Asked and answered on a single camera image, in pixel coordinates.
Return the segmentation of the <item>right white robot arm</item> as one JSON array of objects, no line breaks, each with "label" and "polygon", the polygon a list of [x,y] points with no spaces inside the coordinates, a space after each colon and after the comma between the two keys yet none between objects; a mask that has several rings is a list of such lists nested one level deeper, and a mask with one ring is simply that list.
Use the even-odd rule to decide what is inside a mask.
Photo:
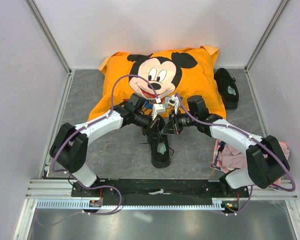
[{"label": "right white robot arm", "polygon": [[184,127],[196,127],[199,132],[229,144],[245,156],[246,166],[235,168],[220,178],[219,191],[223,196],[230,197],[244,186],[284,189],[276,181],[290,174],[290,166],[274,136],[261,137],[246,132],[221,116],[209,113],[200,95],[191,96],[187,107],[178,94],[171,96],[167,103],[173,109],[161,134],[178,135]]}]

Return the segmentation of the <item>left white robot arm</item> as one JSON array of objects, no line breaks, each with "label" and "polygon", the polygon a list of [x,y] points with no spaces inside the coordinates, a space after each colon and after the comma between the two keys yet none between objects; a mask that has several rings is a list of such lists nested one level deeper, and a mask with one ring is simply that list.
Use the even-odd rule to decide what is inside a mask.
[{"label": "left white robot arm", "polygon": [[89,144],[103,135],[134,124],[144,129],[143,134],[160,139],[158,115],[166,112],[159,99],[152,106],[152,113],[142,111],[146,99],[132,94],[130,99],[111,107],[105,114],[77,125],[63,124],[50,148],[49,155],[54,163],[59,163],[65,171],[73,175],[82,184],[82,191],[89,197],[100,191],[98,177],[86,164]]}]

